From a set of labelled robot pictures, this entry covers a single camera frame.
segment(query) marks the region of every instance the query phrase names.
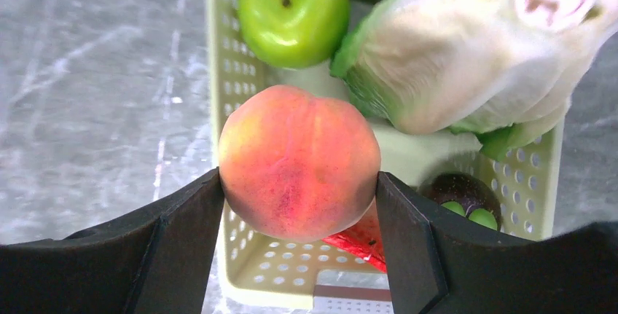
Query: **green apple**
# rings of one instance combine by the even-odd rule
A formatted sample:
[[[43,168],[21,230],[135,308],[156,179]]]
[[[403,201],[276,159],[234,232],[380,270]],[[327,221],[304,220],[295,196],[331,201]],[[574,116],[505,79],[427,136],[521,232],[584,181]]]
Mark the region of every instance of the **green apple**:
[[[299,69],[333,55],[348,30],[350,10],[350,0],[238,0],[238,21],[258,59]]]

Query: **beige basket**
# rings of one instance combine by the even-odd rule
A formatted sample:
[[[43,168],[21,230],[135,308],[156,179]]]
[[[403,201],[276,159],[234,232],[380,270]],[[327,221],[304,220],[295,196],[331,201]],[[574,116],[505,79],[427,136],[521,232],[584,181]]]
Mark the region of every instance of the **beige basket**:
[[[275,83],[294,84],[317,95],[347,100],[345,86],[328,75],[325,63],[303,71],[271,70],[241,40],[237,0],[207,0],[211,64],[214,152],[226,118],[242,102]],[[371,6],[353,1],[353,22]],[[472,135],[447,131],[406,136],[385,122],[372,123],[383,156],[382,170],[411,186],[448,168],[466,171],[489,184],[502,202],[504,232],[531,240],[552,234],[563,123],[535,143],[511,152],[497,164],[476,154]],[[317,286],[322,270],[373,272],[362,259],[321,242],[297,245],[266,237],[249,228],[225,206],[219,234],[220,282],[225,295],[247,304],[329,313],[391,313],[385,290]]]

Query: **peach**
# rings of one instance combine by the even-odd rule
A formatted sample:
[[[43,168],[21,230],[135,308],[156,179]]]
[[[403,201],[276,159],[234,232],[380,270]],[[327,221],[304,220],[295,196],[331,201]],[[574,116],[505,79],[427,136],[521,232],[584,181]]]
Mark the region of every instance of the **peach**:
[[[354,225],[371,206],[381,164],[356,108],[289,85],[234,111],[218,154],[231,209],[257,232],[298,243]]]

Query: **red object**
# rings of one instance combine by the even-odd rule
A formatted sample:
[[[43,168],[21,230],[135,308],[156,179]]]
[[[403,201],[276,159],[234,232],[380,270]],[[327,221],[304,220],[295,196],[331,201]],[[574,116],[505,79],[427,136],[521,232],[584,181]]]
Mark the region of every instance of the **red object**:
[[[386,273],[384,260],[384,245],[378,223],[378,210],[375,201],[369,207],[363,218],[352,227],[322,239],[325,243],[341,248],[354,256],[363,259]]]

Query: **marble countertop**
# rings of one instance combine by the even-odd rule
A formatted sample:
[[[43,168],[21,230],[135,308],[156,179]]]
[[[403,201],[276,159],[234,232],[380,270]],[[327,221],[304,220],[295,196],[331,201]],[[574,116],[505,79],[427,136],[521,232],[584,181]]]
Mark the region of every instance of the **marble countertop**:
[[[0,243],[64,238],[213,167],[205,14],[204,0],[0,0]],[[615,36],[567,116],[556,233],[618,219],[617,75]],[[204,313],[309,313],[239,305],[216,270]]]

